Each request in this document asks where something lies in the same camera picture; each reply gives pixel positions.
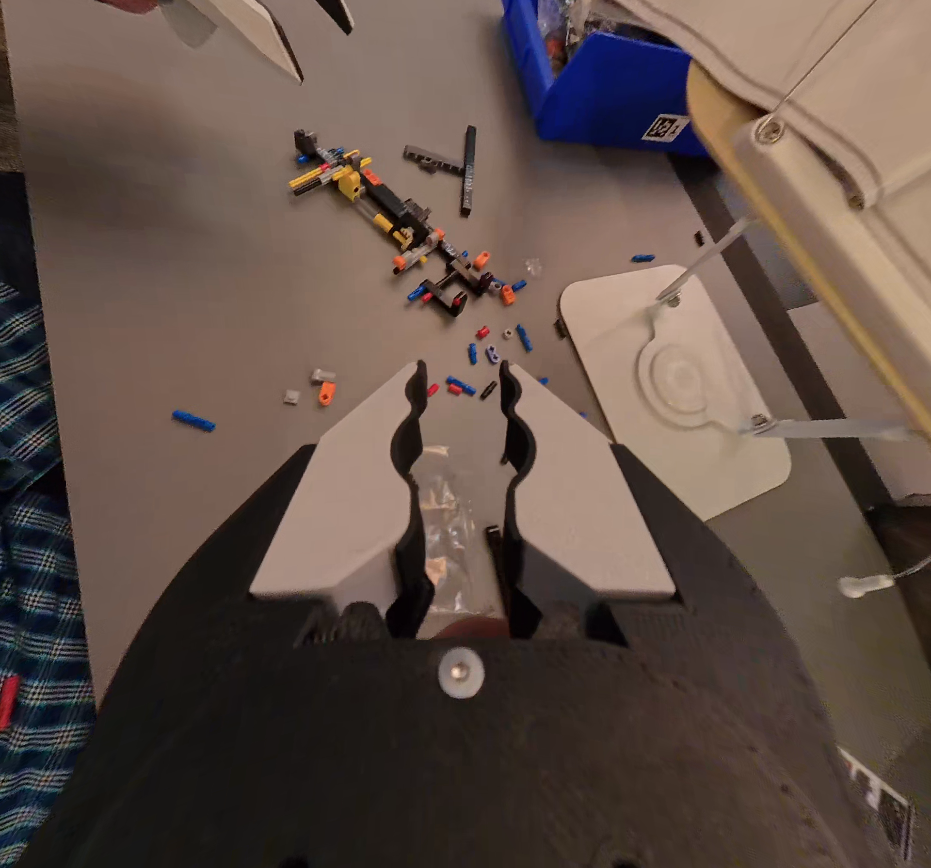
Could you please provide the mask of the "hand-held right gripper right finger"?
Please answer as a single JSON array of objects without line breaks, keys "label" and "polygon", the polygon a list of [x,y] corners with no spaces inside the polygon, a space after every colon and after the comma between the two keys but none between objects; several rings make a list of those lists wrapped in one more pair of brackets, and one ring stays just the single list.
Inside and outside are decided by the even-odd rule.
[{"label": "hand-held right gripper right finger", "polygon": [[522,367],[499,366],[506,488],[498,580],[509,633],[552,610],[586,623],[619,601],[666,602],[676,586],[607,437]]}]

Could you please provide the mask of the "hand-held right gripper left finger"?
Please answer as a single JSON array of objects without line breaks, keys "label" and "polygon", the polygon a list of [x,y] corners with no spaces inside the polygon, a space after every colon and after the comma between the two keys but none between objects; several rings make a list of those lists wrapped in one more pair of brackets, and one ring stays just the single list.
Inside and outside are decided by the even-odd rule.
[{"label": "hand-held right gripper left finger", "polygon": [[427,368],[407,363],[313,447],[251,583],[250,596],[306,598],[339,613],[374,606],[394,638],[415,639],[435,595],[413,465]]}]

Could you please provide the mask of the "lego chassis assembly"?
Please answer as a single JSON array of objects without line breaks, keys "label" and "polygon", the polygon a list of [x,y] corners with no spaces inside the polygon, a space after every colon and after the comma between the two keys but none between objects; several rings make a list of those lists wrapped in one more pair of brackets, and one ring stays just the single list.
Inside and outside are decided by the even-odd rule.
[{"label": "lego chassis assembly", "polygon": [[[295,162],[303,169],[288,184],[294,198],[326,189],[339,192],[391,244],[391,272],[396,278],[423,269],[431,257],[443,260],[443,275],[438,279],[425,277],[408,295],[409,303],[434,303],[456,318],[471,297],[493,295],[499,299],[501,285],[508,283],[492,273],[490,259],[483,270],[473,269],[472,260],[477,255],[458,250],[432,222],[429,207],[403,199],[391,189],[373,170],[370,157],[358,149],[322,147],[315,133],[303,129],[295,130],[293,139]],[[509,285],[516,296],[526,281]]]}]

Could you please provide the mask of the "group of small lego pins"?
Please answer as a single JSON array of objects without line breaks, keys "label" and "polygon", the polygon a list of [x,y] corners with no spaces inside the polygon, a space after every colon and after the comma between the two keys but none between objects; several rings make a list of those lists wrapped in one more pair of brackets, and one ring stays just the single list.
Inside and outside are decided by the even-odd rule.
[{"label": "group of small lego pins", "polygon": [[532,341],[527,328],[522,324],[515,324],[513,327],[507,327],[514,331],[514,336],[510,340],[502,339],[500,335],[492,334],[489,327],[482,327],[475,333],[466,346],[469,366],[478,368],[481,362],[486,362],[482,366],[488,371],[488,381],[486,385],[479,386],[470,380],[460,379],[454,374],[449,374],[441,382],[429,383],[426,389],[426,397],[429,399],[436,395],[442,388],[451,395],[467,396],[478,398],[481,401],[488,400],[496,390],[500,389],[499,380],[500,370],[503,363],[506,362],[505,351],[514,350],[510,346],[522,349],[525,353],[532,352]]}]

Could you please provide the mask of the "grey lego beam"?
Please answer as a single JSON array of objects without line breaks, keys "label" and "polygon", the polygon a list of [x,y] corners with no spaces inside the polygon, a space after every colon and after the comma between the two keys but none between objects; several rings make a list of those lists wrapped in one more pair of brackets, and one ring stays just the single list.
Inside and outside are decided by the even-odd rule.
[{"label": "grey lego beam", "polygon": [[402,153],[403,158],[428,173],[443,172],[452,176],[464,176],[465,166],[461,161],[443,157],[437,153],[427,151],[412,145],[406,145]]}]

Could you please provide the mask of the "long black lego beam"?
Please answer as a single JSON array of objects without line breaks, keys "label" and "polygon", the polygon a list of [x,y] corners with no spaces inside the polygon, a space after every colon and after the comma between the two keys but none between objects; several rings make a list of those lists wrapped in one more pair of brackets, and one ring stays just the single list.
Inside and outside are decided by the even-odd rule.
[{"label": "long black lego beam", "polygon": [[465,131],[462,190],[460,198],[460,215],[463,218],[469,218],[471,216],[474,205],[477,131],[476,127],[472,125],[467,126]]}]

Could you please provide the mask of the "bags of lego parts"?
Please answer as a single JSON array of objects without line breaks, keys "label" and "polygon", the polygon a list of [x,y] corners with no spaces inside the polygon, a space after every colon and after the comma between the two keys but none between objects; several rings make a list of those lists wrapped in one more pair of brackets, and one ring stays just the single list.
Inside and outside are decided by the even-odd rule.
[{"label": "bags of lego parts", "polygon": [[595,33],[661,41],[634,13],[611,0],[537,0],[537,26],[554,76],[565,69],[581,43]]}]

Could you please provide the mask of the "clear plastic bag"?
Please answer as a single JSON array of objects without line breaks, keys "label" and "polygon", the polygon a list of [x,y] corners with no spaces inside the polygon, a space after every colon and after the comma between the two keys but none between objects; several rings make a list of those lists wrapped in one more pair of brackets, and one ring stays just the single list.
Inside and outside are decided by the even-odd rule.
[{"label": "clear plastic bag", "polygon": [[418,631],[431,638],[469,618],[502,618],[494,562],[449,448],[429,444],[413,466],[425,527],[425,572],[435,594]]}]

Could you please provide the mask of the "white book stand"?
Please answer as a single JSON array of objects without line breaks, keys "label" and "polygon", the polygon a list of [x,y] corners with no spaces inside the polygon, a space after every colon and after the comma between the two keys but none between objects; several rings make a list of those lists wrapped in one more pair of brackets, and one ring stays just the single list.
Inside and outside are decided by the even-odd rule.
[{"label": "white book stand", "polygon": [[[869,208],[813,146],[688,74],[690,116],[748,210],[689,266],[578,281],[560,300],[614,439],[637,451],[700,518],[788,478],[788,439],[929,449],[929,173]],[[898,401],[891,419],[777,418],[698,271],[760,223]]]}]

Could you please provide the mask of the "person's plaid shirt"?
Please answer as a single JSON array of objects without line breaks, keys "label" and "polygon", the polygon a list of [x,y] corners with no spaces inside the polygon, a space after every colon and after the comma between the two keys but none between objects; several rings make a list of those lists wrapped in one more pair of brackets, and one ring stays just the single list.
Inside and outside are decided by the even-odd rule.
[{"label": "person's plaid shirt", "polygon": [[15,866],[96,706],[42,310],[1,286],[1,864]]}]

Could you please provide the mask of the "person's dark pants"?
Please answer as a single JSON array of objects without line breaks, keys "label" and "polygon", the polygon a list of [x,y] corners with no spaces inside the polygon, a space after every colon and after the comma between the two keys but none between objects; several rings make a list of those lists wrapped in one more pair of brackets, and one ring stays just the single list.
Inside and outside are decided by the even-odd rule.
[{"label": "person's dark pants", "polygon": [[32,302],[40,302],[32,220],[25,179],[1,172],[1,282]]}]

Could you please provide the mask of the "blue storage bin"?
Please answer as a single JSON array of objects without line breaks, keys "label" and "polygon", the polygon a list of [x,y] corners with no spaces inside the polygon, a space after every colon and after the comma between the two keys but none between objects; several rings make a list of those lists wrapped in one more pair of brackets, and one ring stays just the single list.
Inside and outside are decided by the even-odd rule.
[{"label": "blue storage bin", "polygon": [[689,56],[595,33],[558,74],[537,26],[538,0],[501,0],[503,32],[543,141],[707,157],[688,116]]}]

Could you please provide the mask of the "printed paper sheet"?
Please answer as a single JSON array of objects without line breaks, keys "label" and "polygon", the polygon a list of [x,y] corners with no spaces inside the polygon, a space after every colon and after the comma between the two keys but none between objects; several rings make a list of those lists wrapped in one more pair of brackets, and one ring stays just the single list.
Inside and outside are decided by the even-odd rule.
[{"label": "printed paper sheet", "polygon": [[889,845],[902,862],[910,862],[914,854],[914,804],[844,748],[838,751],[850,781],[878,817]]}]

